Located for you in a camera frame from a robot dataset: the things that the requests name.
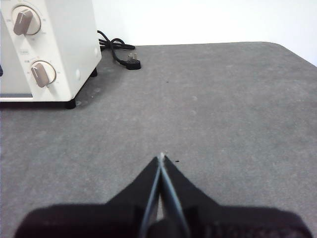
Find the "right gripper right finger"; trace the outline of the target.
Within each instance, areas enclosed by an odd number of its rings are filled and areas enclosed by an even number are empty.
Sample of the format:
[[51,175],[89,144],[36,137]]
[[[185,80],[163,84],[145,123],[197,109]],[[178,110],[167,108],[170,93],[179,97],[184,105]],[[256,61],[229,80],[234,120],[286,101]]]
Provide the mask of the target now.
[[165,155],[160,158],[166,204],[191,238],[309,238],[302,218],[269,207],[221,205],[191,183]]

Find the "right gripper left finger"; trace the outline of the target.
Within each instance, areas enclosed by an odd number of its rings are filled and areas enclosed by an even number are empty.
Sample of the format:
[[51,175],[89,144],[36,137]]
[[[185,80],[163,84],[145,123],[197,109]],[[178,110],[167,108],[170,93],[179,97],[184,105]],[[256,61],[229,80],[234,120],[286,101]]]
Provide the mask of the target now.
[[137,238],[157,209],[159,160],[106,203],[54,204],[29,212],[16,238]]

